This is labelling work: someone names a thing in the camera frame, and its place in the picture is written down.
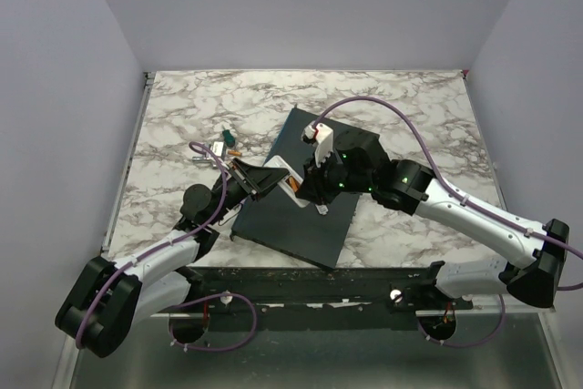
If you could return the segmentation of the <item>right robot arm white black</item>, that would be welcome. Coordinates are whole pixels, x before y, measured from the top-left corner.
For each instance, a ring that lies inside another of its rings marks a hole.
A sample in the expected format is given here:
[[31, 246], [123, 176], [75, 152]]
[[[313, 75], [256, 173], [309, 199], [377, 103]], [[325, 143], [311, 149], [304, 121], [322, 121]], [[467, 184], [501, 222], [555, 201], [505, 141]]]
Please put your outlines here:
[[566, 260], [565, 222], [527, 220], [472, 198], [427, 166], [390, 159], [376, 134], [346, 130], [335, 136], [319, 124], [307, 126], [302, 139], [315, 151], [303, 166], [297, 198], [327, 206], [343, 192], [367, 193], [388, 210], [436, 221], [496, 253], [487, 261], [433, 263], [434, 278], [418, 289], [425, 306], [507, 293], [532, 307], [552, 307]]

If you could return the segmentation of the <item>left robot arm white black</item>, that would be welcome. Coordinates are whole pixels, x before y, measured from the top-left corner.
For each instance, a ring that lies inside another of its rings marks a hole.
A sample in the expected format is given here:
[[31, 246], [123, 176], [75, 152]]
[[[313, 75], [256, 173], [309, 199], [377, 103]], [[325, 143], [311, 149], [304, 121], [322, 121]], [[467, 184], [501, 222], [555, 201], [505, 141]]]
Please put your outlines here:
[[179, 221], [163, 239], [126, 257], [97, 256], [85, 265], [55, 317], [56, 328], [77, 348], [107, 357], [141, 319], [174, 305], [195, 310], [202, 290], [180, 271], [210, 251], [219, 237], [214, 224], [244, 200], [260, 200], [277, 187], [293, 196], [302, 184], [279, 157], [265, 167], [234, 159], [218, 168], [212, 187], [185, 190]]

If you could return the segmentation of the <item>white remote control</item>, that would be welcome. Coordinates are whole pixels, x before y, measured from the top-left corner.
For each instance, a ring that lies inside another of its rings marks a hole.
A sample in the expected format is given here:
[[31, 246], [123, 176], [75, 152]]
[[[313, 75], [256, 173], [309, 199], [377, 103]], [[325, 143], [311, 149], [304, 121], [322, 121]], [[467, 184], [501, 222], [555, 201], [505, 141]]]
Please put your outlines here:
[[298, 172], [296, 172], [292, 166], [281, 156], [275, 155], [270, 158], [264, 166], [266, 168], [274, 168], [274, 169], [283, 169], [286, 175], [283, 179], [278, 183], [278, 186], [282, 189], [282, 191], [300, 208], [306, 208], [310, 202], [308, 200], [302, 200], [297, 197], [297, 192], [294, 192], [291, 186], [288, 183], [290, 177], [293, 177], [298, 181], [300, 187], [303, 183], [303, 178], [300, 176]]

